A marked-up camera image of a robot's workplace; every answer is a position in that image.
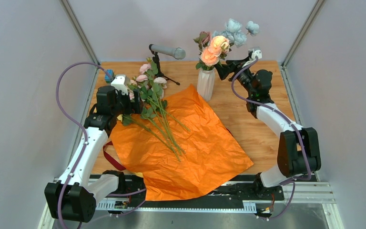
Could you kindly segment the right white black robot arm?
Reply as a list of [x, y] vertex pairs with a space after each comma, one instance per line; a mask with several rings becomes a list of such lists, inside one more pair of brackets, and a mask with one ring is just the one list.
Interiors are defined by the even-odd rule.
[[227, 61], [216, 66], [221, 80], [233, 74], [229, 80], [238, 81], [248, 92], [246, 107], [256, 119], [262, 121], [279, 137], [277, 163], [269, 170], [258, 174], [253, 186], [254, 195], [265, 199], [272, 187], [286, 185], [296, 179], [310, 180], [312, 173], [321, 169], [318, 133], [312, 127], [303, 127], [279, 110], [270, 96], [273, 74], [268, 70], [250, 71], [256, 60]]

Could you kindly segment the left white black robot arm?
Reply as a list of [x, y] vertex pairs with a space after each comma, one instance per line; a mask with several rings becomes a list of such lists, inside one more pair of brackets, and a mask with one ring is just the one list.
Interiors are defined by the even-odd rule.
[[135, 90], [131, 101], [125, 85], [102, 86], [96, 93], [96, 104], [89, 111], [77, 152], [57, 182], [48, 183], [44, 195], [54, 219], [89, 222], [97, 204], [113, 194], [122, 197], [127, 191], [122, 172], [107, 171], [89, 183], [91, 171], [99, 152], [106, 144], [120, 115], [140, 114], [142, 102]]

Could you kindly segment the orange yellow wrapping paper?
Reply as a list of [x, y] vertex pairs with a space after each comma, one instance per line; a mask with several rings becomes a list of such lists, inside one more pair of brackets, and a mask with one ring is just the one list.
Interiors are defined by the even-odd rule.
[[171, 133], [182, 152], [164, 144], [159, 122], [138, 115], [128, 126], [116, 125], [110, 135], [120, 163], [142, 173], [146, 201], [204, 196], [253, 165], [193, 85], [166, 100]]

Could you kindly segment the yellow flower bouquet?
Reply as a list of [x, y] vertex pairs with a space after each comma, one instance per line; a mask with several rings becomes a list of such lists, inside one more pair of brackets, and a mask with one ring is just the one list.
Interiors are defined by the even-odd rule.
[[174, 153], [177, 160], [180, 162], [180, 156], [185, 154], [185, 150], [177, 143], [174, 134], [172, 133], [169, 119], [176, 121], [183, 130], [189, 132], [190, 129], [175, 118], [167, 111], [168, 101], [164, 99], [164, 90], [167, 87], [167, 81], [163, 77], [157, 77], [160, 72], [157, 64], [151, 58], [147, 58], [147, 63], [143, 64], [140, 69], [140, 75], [134, 77], [128, 83], [128, 92], [130, 99], [133, 101], [133, 90], [139, 90], [142, 100], [142, 113], [138, 114], [139, 118], [149, 122], [161, 136], [155, 133], [150, 127], [146, 126], [139, 119], [134, 118], [131, 114], [123, 114], [120, 116], [123, 126], [136, 124], [145, 131], [155, 136], [163, 143], [170, 151]]

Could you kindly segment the dark red ribbon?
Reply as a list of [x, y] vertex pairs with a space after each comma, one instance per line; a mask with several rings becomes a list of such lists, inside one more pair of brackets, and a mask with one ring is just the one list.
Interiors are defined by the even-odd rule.
[[102, 150], [103, 150], [103, 156], [104, 158], [112, 165], [114, 166], [117, 170], [119, 171], [124, 171], [126, 170], [126, 168], [120, 164], [116, 159], [114, 159], [110, 154], [108, 154], [106, 152], [106, 148], [108, 146], [112, 146], [113, 143], [111, 141], [109, 141], [108, 143], [106, 143], [103, 147], [102, 147]]

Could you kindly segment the light blue flower stem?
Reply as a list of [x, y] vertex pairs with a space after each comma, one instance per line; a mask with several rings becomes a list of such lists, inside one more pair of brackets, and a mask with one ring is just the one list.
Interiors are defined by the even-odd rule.
[[256, 36], [260, 32], [259, 24], [248, 21], [244, 29], [247, 32], [243, 32], [243, 25], [235, 19], [230, 18], [225, 24], [224, 31], [214, 31], [211, 34], [211, 38], [215, 36], [224, 36], [230, 41], [230, 44], [236, 47], [241, 47], [246, 44], [247, 35]]

